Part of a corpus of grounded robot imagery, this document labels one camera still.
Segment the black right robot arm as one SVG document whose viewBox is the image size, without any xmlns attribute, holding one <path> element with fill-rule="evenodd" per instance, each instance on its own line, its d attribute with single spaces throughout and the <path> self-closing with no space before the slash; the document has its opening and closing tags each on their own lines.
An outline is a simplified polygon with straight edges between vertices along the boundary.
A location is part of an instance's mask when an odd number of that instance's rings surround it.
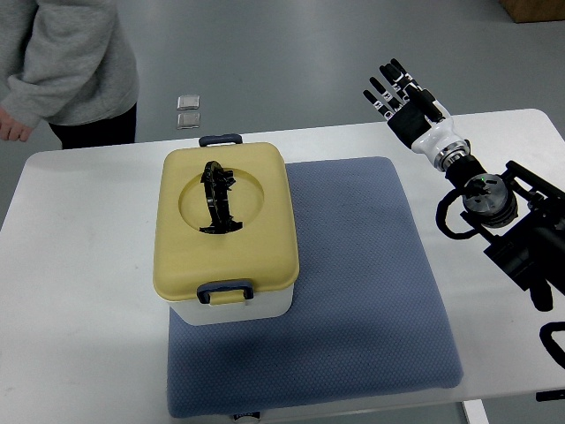
<svg viewBox="0 0 565 424">
<path fill-rule="evenodd" d="M 455 240 L 482 236 L 485 255 L 541 312 L 553 309 L 552 289 L 564 292 L 564 192 L 510 161 L 487 173 L 472 155 L 446 170 L 454 189 L 438 203 L 439 230 Z"/>
</svg>

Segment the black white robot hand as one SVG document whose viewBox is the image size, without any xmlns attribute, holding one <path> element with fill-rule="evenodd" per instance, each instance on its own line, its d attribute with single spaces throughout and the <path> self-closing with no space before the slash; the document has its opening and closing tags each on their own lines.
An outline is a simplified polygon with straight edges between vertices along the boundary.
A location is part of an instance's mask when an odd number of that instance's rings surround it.
<svg viewBox="0 0 565 424">
<path fill-rule="evenodd" d="M 386 82 L 371 77 L 374 90 L 366 89 L 363 95 L 404 146 L 425 155 L 440 172 L 471 153 L 470 143 L 455 132 L 449 112 L 397 59 L 390 59 L 379 70 Z"/>
</svg>

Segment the person's bare hand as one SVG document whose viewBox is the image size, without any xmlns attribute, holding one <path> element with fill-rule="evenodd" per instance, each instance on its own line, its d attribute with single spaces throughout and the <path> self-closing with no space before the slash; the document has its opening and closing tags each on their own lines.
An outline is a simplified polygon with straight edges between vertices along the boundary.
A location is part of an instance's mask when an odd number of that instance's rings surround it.
<svg viewBox="0 0 565 424">
<path fill-rule="evenodd" d="M 20 123 L 4 108 L 0 109 L 0 137 L 4 141 L 26 142 L 34 128 Z"/>
</svg>

